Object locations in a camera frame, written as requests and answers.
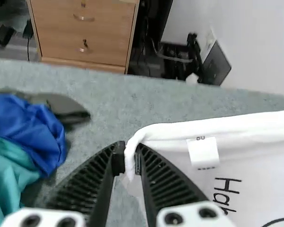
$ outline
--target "teal cloth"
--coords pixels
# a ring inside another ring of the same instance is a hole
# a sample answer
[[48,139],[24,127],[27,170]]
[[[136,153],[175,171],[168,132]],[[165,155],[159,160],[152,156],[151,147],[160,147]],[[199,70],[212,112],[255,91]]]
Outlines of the teal cloth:
[[21,192],[39,178],[28,154],[0,138],[0,224],[6,215],[20,209]]

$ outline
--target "white wall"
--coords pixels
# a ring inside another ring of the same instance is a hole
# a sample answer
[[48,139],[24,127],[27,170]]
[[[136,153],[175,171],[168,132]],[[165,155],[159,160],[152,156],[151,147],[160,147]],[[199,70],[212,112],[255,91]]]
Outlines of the white wall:
[[284,0],[175,0],[163,41],[204,49],[213,30],[232,70],[222,87],[284,94]]

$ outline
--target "black chair leg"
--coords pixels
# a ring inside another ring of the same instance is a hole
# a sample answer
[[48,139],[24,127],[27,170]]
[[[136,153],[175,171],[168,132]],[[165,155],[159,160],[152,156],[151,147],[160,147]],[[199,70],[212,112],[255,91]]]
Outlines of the black chair leg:
[[14,32],[15,32],[15,30],[13,28],[8,28],[8,30],[7,30],[3,40],[0,39],[0,45],[2,47],[5,47],[9,43],[9,41],[10,41],[11,37],[13,36]]

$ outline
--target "drawer handle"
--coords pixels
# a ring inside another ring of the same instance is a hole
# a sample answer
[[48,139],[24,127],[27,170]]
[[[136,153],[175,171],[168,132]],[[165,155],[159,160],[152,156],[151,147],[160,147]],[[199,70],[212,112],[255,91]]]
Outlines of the drawer handle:
[[83,16],[78,16],[76,14],[74,14],[74,18],[82,21],[89,21],[89,22],[95,21],[94,17],[83,17]]
[[89,45],[87,44],[87,40],[86,39],[83,39],[83,45],[84,45],[84,48],[80,48],[79,51],[82,52],[82,53],[91,53],[92,51],[89,49]]

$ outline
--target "gray carpet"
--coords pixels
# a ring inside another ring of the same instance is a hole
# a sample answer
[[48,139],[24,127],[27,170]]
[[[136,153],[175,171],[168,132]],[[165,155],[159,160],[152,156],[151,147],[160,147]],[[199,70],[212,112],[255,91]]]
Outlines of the gray carpet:
[[[36,206],[87,158],[115,141],[128,140],[143,126],[284,110],[283,96],[22,61],[0,61],[0,87],[6,86],[62,93],[92,113],[92,122],[67,135],[71,148],[66,162],[50,179],[25,191],[24,202]],[[145,226],[137,200],[124,189],[119,177],[107,226]]]

